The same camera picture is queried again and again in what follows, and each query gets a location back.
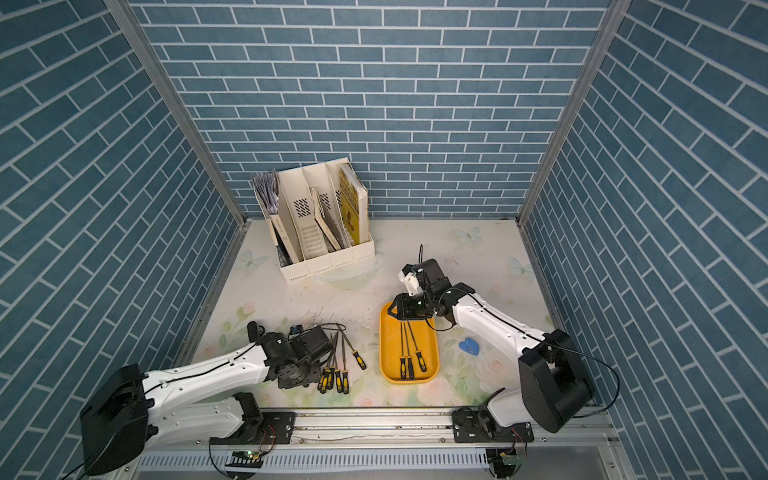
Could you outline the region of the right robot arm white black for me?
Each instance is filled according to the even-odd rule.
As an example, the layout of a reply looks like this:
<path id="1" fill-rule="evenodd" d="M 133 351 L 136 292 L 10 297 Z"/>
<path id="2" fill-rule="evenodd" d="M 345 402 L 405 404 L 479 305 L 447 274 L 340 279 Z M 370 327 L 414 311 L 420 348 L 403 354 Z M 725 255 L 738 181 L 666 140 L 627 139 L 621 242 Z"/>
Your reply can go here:
<path id="1" fill-rule="evenodd" d="M 530 327 L 491 306 L 470 286 L 452 284 L 434 259 L 407 264 L 406 288 L 388 312 L 400 321 L 442 317 L 483 338 L 518 365 L 520 386 L 501 389 L 479 407 L 487 434 L 524 422 L 556 433 L 593 398 L 593 385 L 569 335 Z"/>

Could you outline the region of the file tool yellow black handle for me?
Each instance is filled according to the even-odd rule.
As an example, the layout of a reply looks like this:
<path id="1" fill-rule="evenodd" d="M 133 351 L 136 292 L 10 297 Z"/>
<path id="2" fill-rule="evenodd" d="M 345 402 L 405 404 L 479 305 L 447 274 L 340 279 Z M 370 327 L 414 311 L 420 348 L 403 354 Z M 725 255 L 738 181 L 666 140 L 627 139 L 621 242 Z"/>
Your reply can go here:
<path id="1" fill-rule="evenodd" d="M 400 340 L 400 379 L 406 380 L 408 378 L 407 374 L 407 361 L 406 361 L 406 348 L 405 348 L 405 333 L 404 333 L 404 323 L 402 321 L 399 323 L 399 340 Z"/>

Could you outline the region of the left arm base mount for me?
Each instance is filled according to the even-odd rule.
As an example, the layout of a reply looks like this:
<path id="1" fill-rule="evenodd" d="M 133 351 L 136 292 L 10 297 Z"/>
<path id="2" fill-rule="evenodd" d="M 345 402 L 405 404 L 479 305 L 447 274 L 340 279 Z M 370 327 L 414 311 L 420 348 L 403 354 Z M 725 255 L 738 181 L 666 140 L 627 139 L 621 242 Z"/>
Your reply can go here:
<path id="1" fill-rule="evenodd" d="M 296 421 L 293 411 L 267 411 L 259 417 L 247 418 L 228 437 L 211 437 L 211 445 L 287 445 Z"/>

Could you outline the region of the yellow plastic tray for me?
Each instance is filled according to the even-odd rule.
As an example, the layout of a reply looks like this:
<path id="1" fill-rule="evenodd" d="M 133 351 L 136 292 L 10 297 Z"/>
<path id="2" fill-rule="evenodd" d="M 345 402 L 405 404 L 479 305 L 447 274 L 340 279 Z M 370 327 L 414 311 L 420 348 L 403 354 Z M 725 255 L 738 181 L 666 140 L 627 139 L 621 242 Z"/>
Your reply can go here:
<path id="1" fill-rule="evenodd" d="M 425 321 L 398 320 L 392 302 L 379 318 L 379 367 L 393 384 L 419 384 L 433 380 L 440 369 L 437 332 Z"/>

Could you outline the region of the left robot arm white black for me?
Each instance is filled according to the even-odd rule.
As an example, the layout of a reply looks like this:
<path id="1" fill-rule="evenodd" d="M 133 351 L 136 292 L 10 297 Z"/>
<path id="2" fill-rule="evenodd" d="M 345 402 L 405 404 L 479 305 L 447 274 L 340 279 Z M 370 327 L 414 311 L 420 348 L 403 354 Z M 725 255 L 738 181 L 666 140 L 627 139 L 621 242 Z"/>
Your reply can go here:
<path id="1" fill-rule="evenodd" d="M 249 388 L 321 381 L 333 343 L 320 326 L 285 335 L 251 321 L 246 330 L 248 344 L 228 354 L 149 372 L 130 364 L 109 376 L 80 412 L 84 474 L 110 473 L 162 445 L 251 445 L 259 461 L 288 443 L 294 414 L 264 414 Z"/>

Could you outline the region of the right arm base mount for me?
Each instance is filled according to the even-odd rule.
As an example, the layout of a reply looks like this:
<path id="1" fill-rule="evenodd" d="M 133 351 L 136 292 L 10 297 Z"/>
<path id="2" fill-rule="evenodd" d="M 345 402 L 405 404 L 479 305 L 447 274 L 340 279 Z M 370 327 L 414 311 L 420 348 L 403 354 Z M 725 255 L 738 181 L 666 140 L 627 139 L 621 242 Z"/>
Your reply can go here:
<path id="1" fill-rule="evenodd" d="M 487 411 L 462 407 L 451 414 L 456 443 L 531 443 L 534 441 L 529 422 L 500 426 Z"/>

